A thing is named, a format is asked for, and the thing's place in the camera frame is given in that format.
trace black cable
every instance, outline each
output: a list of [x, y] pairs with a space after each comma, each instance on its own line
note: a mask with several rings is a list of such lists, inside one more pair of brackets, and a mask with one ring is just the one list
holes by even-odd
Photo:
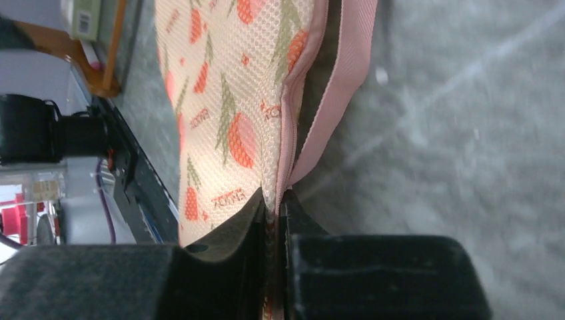
[[6, 264], [8, 261], [10, 261], [10, 260], [12, 260], [11, 257], [8, 258], [8, 259], [6, 259], [6, 260], [4, 260], [3, 262], [0, 262], [0, 267], [3, 266], [3, 265], [5, 265], [5, 264]]

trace peach print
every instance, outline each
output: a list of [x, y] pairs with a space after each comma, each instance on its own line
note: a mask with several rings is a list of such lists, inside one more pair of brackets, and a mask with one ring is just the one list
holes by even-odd
[[230, 153], [240, 166], [253, 168], [255, 162], [255, 132], [253, 123], [243, 113], [237, 113], [228, 131]]
[[200, 11], [198, 9], [192, 9], [191, 11], [191, 33], [189, 42], [191, 45], [195, 44], [200, 37], [202, 37], [202, 19], [200, 17]]
[[267, 0], [237, 0], [237, 15], [241, 22], [251, 24]]

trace gray concrete floor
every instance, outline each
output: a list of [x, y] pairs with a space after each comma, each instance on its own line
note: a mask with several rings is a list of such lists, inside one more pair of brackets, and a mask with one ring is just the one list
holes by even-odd
[[[102, 48], [114, 10], [106, 2]], [[454, 237], [495, 319], [565, 319], [565, 1], [381, 9], [370, 75], [296, 186], [303, 205], [333, 233]], [[129, 1], [126, 24], [115, 104], [176, 197], [178, 137], [153, 1]]]

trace green leaf print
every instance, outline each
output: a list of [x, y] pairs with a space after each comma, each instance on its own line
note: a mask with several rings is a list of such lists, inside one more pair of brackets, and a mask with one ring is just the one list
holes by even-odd
[[222, 114], [220, 115], [220, 126], [218, 128], [218, 135], [216, 138], [216, 149], [222, 147], [222, 154], [224, 157], [223, 163], [226, 163], [229, 153], [228, 131], [231, 120], [235, 116], [236, 107], [235, 99], [230, 90], [229, 84], [226, 80], [224, 73], [221, 74], [222, 80]]

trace barcode label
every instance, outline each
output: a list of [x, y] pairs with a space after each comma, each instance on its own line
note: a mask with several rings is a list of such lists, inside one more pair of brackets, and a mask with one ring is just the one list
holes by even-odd
[[59, 198], [59, 183], [57, 181], [34, 181], [31, 186], [33, 202], [54, 201]]
[[78, 33], [82, 35], [90, 34], [90, 13], [80, 11], [79, 12], [79, 31]]

